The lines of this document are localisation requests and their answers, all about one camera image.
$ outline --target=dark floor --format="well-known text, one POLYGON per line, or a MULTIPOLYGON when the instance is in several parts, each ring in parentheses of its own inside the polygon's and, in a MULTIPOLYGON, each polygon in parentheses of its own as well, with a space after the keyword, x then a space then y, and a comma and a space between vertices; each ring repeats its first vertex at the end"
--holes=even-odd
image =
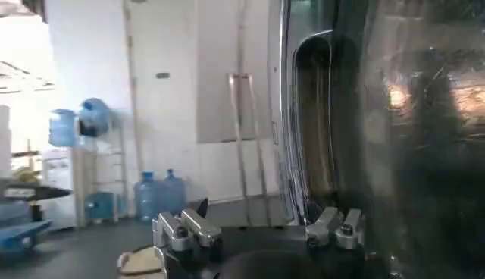
MULTIPOLYGON (((271 220, 283 224, 278 198, 270 199, 271 220)), ((254 225, 264 225, 261 199, 251 201, 254 225)), ((245 225, 242 202, 210 205, 208 219, 220 226, 245 225)), ((138 221, 100 224, 85 230, 60 232, 44 239, 23 261, 0 262, 0 278, 85 279, 117 278, 116 261, 126 251, 152 243, 152 227, 138 221)))

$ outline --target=black machine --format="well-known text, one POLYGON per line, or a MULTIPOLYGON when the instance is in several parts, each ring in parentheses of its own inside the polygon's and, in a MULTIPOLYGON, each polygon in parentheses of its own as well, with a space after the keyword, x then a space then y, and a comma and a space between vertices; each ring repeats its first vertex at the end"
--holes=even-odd
POLYGON ((277 169, 299 226, 162 215, 167 275, 484 278, 485 3, 273 0, 269 16, 277 169))
POLYGON ((328 207, 310 226, 216 227, 192 209, 153 221, 167 278, 366 278, 365 219, 328 207))

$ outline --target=white wall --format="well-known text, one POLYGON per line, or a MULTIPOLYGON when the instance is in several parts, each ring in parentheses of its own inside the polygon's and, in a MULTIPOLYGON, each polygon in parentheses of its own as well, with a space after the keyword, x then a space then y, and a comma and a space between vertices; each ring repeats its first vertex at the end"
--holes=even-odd
POLYGON ((84 99, 98 97, 115 111, 124 126, 131 189, 139 175, 122 1, 47 0, 45 5, 57 71, 55 107, 77 111, 84 99))
MULTIPOLYGON (((254 74, 255 90, 260 93, 259 103, 264 103, 262 107, 265 107, 268 106, 268 96, 265 95, 268 86, 265 62, 268 32, 268 20, 265 15, 268 12, 268 2, 249 2, 248 22, 252 24, 248 24, 246 49, 249 49, 249 52, 246 53, 245 68, 254 74)), ((230 111, 223 111, 220 106, 215 105, 220 102, 220 99, 216 98, 221 94, 209 95, 211 88, 204 86, 204 91, 200 87, 200 83, 204 81, 201 80, 203 77, 219 74, 220 78, 216 78, 216 81, 224 83, 225 73, 234 71, 230 67, 221 69, 221 65, 226 64, 216 61, 231 60, 230 56, 236 55, 236 44, 230 43, 230 40, 235 39, 234 36, 223 39, 223 42, 217 40, 217 36, 227 35, 227 25, 231 25, 233 32, 236 32, 236 19, 222 17, 228 22, 221 20, 214 24, 213 21, 209 21, 211 28, 202 26, 208 22, 208 18, 218 18, 215 15, 221 14, 221 11, 227 8, 237 11, 237 1, 232 3, 234 7, 219 5, 218 1, 196 0, 130 3, 134 74, 137 78, 137 103, 142 127, 142 156, 145 168, 155 170, 161 176, 164 176, 166 168, 176 169, 189 181, 188 194, 193 199, 201 196, 209 196, 211 199, 233 199, 242 195, 236 144, 198 144, 196 137, 197 117, 201 117, 200 114, 196 114, 197 101, 200 99, 209 99, 208 103, 214 104, 210 109, 219 114, 220 118, 226 118, 225 121, 232 123, 230 111), (222 50, 201 52, 201 41, 205 42, 205 49, 210 48, 207 46, 207 38, 212 38, 210 41, 217 44, 214 47, 222 50), (200 61, 209 62, 201 67, 198 64, 200 61), (161 71, 170 72, 170 79, 155 79, 155 74, 161 71)), ((224 90, 222 94, 227 94, 224 86, 216 86, 214 89, 224 90)), ((269 122, 268 110, 262 114, 269 122)), ((262 126, 267 130, 269 125, 262 126)), ((278 191, 278 187, 271 140, 263 140, 262 148, 268 191, 274 193, 278 191)), ((255 143, 244 142, 243 152, 249 194, 259 194, 261 183, 257 176, 255 143)))
MULTIPOLYGON (((174 168, 189 182, 190 199, 232 199, 242 195, 235 145, 196 142, 196 3, 128 2, 140 155, 143 167, 155 171, 158 177, 164 177, 167 168, 174 168), (170 72, 171 77, 156 79, 157 72, 170 72)), ((59 104, 76 108, 83 99, 98 96, 123 115, 131 186, 138 179, 138 170, 122 1, 48 0, 47 12, 62 84, 59 104)), ((268 190, 275 192, 271 141, 265 140, 263 148, 268 190)), ((255 144, 245 143, 244 153, 249 193, 260 193, 255 144)))

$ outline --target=blue container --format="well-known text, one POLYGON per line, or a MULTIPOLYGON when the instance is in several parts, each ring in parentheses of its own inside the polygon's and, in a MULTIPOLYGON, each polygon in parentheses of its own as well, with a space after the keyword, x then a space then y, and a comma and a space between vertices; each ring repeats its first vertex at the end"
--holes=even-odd
POLYGON ((97 137, 107 133, 112 121, 110 109, 97 98, 85 100, 78 115, 81 134, 85 136, 97 137))
POLYGON ((51 111, 48 141, 53 146, 71 147, 76 144, 74 121, 76 114, 68 109, 51 111))
POLYGON ((174 170, 167 171, 167 178, 161 182, 161 210, 178 214, 186 208, 185 182, 174 176, 174 170))
POLYGON ((26 224, 31 221, 32 215, 28 202, 0 204, 0 228, 26 224))
MULTIPOLYGON (((114 193, 96 192, 86 197, 84 201, 84 211, 87 220, 108 220, 114 217, 114 193)), ((122 212, 121 199, 118 196, 117 209, 118 213, 122 212)))
POLYGON ((135 184, 135 203, 137 218, 151 222, 161 211, 160 184, 153 180, 152 171, 142 172, 142 181, 135 184))

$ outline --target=curved metal edge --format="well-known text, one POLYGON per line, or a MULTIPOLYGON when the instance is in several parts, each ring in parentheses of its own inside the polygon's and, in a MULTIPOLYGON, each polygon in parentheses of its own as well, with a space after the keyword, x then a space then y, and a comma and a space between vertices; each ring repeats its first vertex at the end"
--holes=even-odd
POLYGON ((328 43, 329 50, 330 50, 330 64, 329 67, 332 67, 332 45, 331 45, 331 39, 327 38, 327 36, 330 36, 333 34, 333 30, 325 30, 321 31, 319 33, 312 34, 310 36, 305 37, 304 39, 301 40, 299 43, 299 46, 295 49, 295 51, 292 54, 292 63, 293 63, 293 69, 292 69, 292 81, 293 84, 291 86, 291 89, 287 89, 290 91, 290 94, 286 92, 286 106, 283 107, 282 110, 282 115, 283 119, 286 118, 286 122, 283 122, 283 135, 284 135, 284 140, 286 141, 285 146, 286 146, 286 156, 288 158, 288 163, 289 163, 289 175, 291 176, 293 180, 293 186, 295 191, 300 190, 303 201, 301 201, 298 204, 298 207, 300 208, 300 217, 302 218, 303 224, 307 225, 309 224, 308 221, 308 209, 307 209, 307 204, 309 202, 309 192, 308 192, 308 181, 306 180, 306 176, 303 175, 305 173, 305 170, 302 168, 304 166, 303 162, 303 150, 302 150, 302 136, 301 136, 301 128, 299 126, 300 123, 300 107, 298 106, 298 103, 296 101, 296 97, 298 96, 298 70, 296 69, 296 59, 298 57, 298 53, 302 46, 306 44, 307 42, 311 41, 314 38, 322 38, 325 39, 325 41, 328 43))

